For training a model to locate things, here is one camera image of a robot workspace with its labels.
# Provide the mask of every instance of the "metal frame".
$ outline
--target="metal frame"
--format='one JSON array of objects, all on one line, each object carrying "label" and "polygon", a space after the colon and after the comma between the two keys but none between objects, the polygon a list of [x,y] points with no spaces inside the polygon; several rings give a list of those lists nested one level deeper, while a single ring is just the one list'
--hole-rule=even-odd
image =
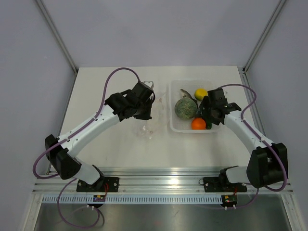
[{"label": "metal frame", "polygon": [[62,50],[64,57],[66,58],[66,60],[68,61],[69,65],[71,66],[73,72],[75,73],[75,76],[77,76],[78,73],[78,67],[76,66],[71,54],[68,52],[66,45],[64,44],[45,4],[43,3],[42,0],[34,0],[35,4],[37,5],[37,7],[39,8],[39,11],[42,13],[42,16],[45,20],[45,22],[47,23],[49,29],[51,30],[51,33],[53,34],[54,38],[56,39],[59,48]]},{"label": "metal frame", "polygon": [[31,206],[28,210],[27,217],[23,226],[23,231],[33,231],[39,216],[40,206],[42,204],[43,194],[31,195]]},{"label": "metal frame", "polygon": [[282,195],[282,201],[293,231],[305,231],[306,226],[295,202],[294,195]]},{"label": "metal frame", "polygon": [[282,12],[283,8],[285,7],[285,4],[287,3],[288,0],[280,0],[279,3],[277,4],[274,12],[270,16],[270,19],[268,23],[266,24],[257,44],[255,45],[251,55],[249,56],[243,71],[246,74],[250,66],[252,65],[252,62],[254,61],[256,55],[258,54],[260,48],[262,47],[263,43],[265,42],[266,38],[268,37],[270,31],[272,30],[273,26],[275,25],[275,22],[278,19],[278,16]]},{"label": "metal frame", "polygon": [[[213,171],[208,167],[192,168],[153,168],[153,169],[129,169],[129,168],[101,168],[107,177],[119,177],[118,192],[110,195],[226,195],[232,193],[205,193],[204,187],[199,184],[203,177],[213,177],[219,171]],[[57,194],[69,182],[60,177],[48,180],[37,180],[33,189],[33,194]],[[64,194],[86,194],[95,195],[97,193],[77,193],[77,181],[74,181],[64,190]],[[255,194],[256,189],[247,185],[248,192],[239,194]],[[259,194],[276,194],[265,188],[261,188]],[[293,194],[290,183],[280,194]]]}]

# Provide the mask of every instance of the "orange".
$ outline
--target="orange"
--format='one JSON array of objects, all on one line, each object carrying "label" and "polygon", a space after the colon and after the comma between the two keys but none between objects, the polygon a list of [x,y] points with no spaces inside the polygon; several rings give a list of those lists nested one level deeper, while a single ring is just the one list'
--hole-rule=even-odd
[{"label": "orange", "polygon": [[193,130],[203,130],[206,128],[206,122],[202,118],[196,118],[192,121]]}]

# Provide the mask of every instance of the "plastic container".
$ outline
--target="plastic container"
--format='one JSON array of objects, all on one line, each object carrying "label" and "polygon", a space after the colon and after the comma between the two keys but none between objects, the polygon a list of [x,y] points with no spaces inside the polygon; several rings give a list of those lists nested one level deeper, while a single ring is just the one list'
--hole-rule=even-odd
[{"label": "plastic container", "polygon": [[213,90],[216,86],[213,82],[205,79],[185,79],[185,80],[173,80],[169,85],[169,107],[170,107],[170,128],[175,132],[182,133],[211,133],[217,132],[220,125],[217,126],[215,124],[212,125],[212,129],[210,130],[193,130],[191,127],[191,123],[193,119],[182,120],[177,117],[174,111],[174,106],[178,100],[182,98],[180,93],[180,89],[186,90],[189,94],[194,98],[194,92],[198,88],[203,88],[205,90]]}]

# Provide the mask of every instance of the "melon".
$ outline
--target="melon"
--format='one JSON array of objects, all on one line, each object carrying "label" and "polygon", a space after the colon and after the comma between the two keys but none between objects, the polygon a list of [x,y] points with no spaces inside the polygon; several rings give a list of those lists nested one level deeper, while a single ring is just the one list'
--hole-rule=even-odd
[{"label": "melon", "polygon": [[191,119],[196,115],[198,107],[190,98],[183,98],[177,101],[174,107],[175,114],[178,118],[186,120]]}]

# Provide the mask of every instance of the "white tabletop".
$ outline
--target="white tabletop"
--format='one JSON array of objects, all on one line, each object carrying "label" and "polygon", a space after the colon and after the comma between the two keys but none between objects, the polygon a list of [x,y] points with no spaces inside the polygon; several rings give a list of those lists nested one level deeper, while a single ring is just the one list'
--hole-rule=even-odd
[{"label": "white tabletop", "polygon": [[[115,67],[80,68],[65,115],[62,134],[76,127],[97,111],[104,83]],[[204,78],[216,86],[242,83],[236,66],[153,66],[132,67],[141,81],[154,82],[155,92],[164,92],[174,79]],[[131,89],[136,84],[129,71],[116,73],[109,81],[107,97]],[[244,89],[228,87],[228,101],[244,108],[248,102]],[[250,110],[245,117],[252,121]],[[97,167],[220,167],[245,166],[250,154],[231,130],[221,126],[217,133],[183,134],[173,132],[169,124],[152,138],[138,137],[133,132],[136,120],[126,119],[109,128],[78,157]]]}]

